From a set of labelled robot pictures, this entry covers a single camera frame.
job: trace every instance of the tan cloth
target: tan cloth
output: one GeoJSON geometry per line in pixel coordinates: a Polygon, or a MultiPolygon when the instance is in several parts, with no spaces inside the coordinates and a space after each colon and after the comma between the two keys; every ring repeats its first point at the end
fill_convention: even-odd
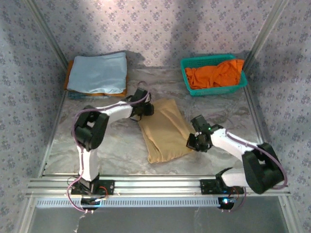
{"type": "Polygon", "coordinates": [[[148,148],[149,163],[166,162],[181,157],[191,149],[187,139],[193,129],[182,117],[174,99],[153,103],[155,113],[138,122],[148,148]]]}

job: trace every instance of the light blue towel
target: light blue towel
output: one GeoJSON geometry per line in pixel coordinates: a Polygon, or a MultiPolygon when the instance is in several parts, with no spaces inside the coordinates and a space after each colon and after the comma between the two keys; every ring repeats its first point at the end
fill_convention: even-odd
{"type": "Polygon", "coordinates": [[[126,89],[125,52],[74,58],[67,90],[81,93],[118,94],[126,89]]]}

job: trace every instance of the patterned wall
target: patterned wall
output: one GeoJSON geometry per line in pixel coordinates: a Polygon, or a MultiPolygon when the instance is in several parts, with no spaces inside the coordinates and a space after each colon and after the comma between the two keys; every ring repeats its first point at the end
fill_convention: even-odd
{"type": "Polygon", "coordinates": [[[306,232],[311,233],[311,2],[290,0],[252,67],[250,84],[306,232]]]}
{"type": "Polygon", "coordinates": [[[67,59],[125,50],[133,67],[252,48],[275,0],[35,0],[67,59]]]}
{"type": "Polygon", "coordinates": [[[20,1],[0,1],[0,232],[13,232],[22,190],[38,175],[64,73],[20,1]]]}

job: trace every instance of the plastic basket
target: plastic basket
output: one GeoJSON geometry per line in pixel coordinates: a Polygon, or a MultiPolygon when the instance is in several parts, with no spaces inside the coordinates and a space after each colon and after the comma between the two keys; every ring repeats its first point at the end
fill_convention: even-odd
{"type": "Polygon", "coordinates": [[[204,57],[192,57],[192,58],[184,58],[180,61],[181,71],[184,77],[184,81],[187,89],[192,96],[204,96],[204,95],[223,95],[230,94],[236,92],[241,87],[245,87],[247,85],[247,79],[244,71],[241,73],[241,79],[239,85],[235,86],[224,86],[224,87],[213,87],[206,89],[198,89],[193,90],[190,88],[190,85],[187,80],[185,68],[199,68],[204,66],[216,66],[219,63],[227,60],[236,59],[236,57],[232,54],[220,54],[220,55],[211,55],[204,57]]]}

